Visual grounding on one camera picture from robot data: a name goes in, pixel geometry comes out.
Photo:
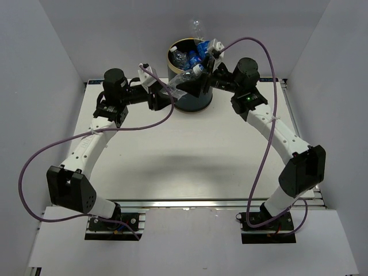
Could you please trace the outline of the clear bottle blue label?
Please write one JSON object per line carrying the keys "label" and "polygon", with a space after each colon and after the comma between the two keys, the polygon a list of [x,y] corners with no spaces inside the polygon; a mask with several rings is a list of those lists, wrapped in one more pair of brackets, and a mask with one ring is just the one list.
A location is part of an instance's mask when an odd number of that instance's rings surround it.
{"label": "clear bottle blue label", "polygon": [[178,50],[176,46],[173,46],[170,49],[170,53],[172,55],[172,64],[176,66],[176,68],[186,71],[190,68],[189,61],[187,59],[187,55]]}

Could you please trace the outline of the clear unlabelled plastic bottle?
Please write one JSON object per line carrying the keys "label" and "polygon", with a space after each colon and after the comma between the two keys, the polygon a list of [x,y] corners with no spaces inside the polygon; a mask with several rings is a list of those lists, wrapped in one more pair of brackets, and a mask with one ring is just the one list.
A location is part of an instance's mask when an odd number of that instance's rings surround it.
{"label": "clear unlabelled plastic bottle", "polygon": [[195,39],[199,41],[204,41],[205,32],[203,30],[203,24],[199,20],[190,21],[192,35]]}

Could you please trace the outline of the pepsi label clear bottle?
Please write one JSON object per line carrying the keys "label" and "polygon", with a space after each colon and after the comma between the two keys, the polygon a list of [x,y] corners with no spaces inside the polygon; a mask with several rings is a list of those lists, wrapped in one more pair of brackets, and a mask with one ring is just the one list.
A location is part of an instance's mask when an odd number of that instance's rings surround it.
{"label": "pepsi label clear bottle", "polygon": [[196,53],[196,51],[189,51],[188,59],[189,59],[190,68],[193,68],[194,66],[202,62],[202,59],[200,58],[199,54]]}

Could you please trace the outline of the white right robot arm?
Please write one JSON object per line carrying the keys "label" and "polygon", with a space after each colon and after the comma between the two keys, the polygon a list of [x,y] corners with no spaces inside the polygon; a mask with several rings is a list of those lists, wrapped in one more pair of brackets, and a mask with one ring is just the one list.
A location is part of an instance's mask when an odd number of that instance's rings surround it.
{"label": "white right robot arm", "polygon": [[240,59],[233,72],[228,72],[224,64],[216,68],[214,60],[209,59],[176,78],[178,81],[174,87],[194,97],[211,87],[231,92],[235,113],[267,139],[261,163],[265,163],[270,148],[274,148],[282,159],[285,167],[278,178],[279,186],[261,204],[258,213],[252,215],[249,210],[246,211],[243,223],[246,228],[275,228],[281,216],[306,191],[323,181],[325,149],[320,145],[311,146],[277,117],[277,106],[270,106],[256,87],[260,74],[254,59]]}

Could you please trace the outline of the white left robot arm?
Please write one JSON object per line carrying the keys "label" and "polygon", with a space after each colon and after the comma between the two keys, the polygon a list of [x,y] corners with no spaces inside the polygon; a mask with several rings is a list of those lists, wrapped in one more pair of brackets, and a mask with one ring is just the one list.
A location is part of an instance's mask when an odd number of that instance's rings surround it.
{"label": "white left robot arm", "polygon": [[97,160],[112,137],[122,130],[129,105],[146,102],[149,109],[158,111],[174,103],[170,91],[161,92],[165,85],[151,66],[140,64],[138,74],[140,84],[131,86],[121,69],[105,72],[89,130],[77,136],[77,147],[59,166],[47,171],[52,204],[99,217],[108,229],[120,226],[121,211],[118,203],[100,197],[90,183]]}

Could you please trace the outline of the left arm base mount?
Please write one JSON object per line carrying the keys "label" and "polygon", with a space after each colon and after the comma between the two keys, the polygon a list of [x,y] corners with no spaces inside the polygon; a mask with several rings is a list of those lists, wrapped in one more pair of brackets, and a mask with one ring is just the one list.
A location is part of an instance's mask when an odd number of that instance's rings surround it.
{"label": "left arm base mount", "polygon": [[85,240],[138,242],[145,227],[145,209],[121,208],[121,213],[112,222],[92,217],[87,221]]}

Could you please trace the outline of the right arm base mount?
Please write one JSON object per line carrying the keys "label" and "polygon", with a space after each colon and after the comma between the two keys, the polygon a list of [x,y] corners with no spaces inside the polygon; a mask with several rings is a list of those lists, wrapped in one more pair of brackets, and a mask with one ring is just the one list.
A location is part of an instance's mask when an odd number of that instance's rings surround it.
{"label": "right arm base mount", "polygon": [[275,221],[258,227],[251,228],[246,222],[246,212],[238,213],[236,220],[241,227],[242,244],[294,244],[296,243],[294,224],[291,214],[288,212]]}

